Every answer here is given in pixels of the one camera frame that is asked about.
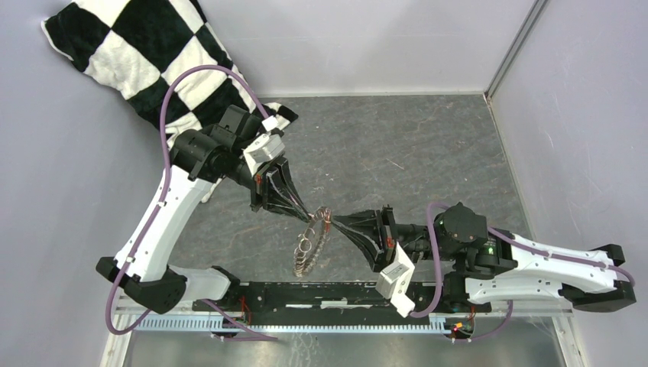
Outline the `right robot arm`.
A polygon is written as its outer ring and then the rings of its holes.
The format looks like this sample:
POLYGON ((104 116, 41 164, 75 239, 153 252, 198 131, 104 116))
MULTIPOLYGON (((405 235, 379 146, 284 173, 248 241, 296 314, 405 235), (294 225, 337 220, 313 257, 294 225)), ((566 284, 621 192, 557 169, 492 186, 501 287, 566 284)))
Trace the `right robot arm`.
POLYGON ((546 245, 488 225, 462 203, 431 203, 423 225, 399 224, 393 210, 333 216, 332 225, 378 273, 378 293, 403 317, 468 312, 491 303, 564 299, 574 309, 611 313, 636 302, 623 249, 546 245))

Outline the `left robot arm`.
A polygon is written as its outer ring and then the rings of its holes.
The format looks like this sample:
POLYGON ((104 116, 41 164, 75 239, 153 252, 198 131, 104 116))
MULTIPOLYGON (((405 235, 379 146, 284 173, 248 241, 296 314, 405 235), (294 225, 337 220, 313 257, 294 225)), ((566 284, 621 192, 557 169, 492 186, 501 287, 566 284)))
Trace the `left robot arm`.
POLYGON ((96 270, 114 281, 137 304, 158 314, 185 300, 210 299, 221 311, 234 310, 240 291, 233 277, 215 267, 179 268, 170 254, 188 219, 219 180, 229 179, 249 190, 251 208, 309 222, 311 215, 292 182, 279 115, 262 119, 229 106, 221 120, 200 130, 179 134, 170 149, 170 173, 162 176, 157 193, 122 250, 100 258, 96 270))

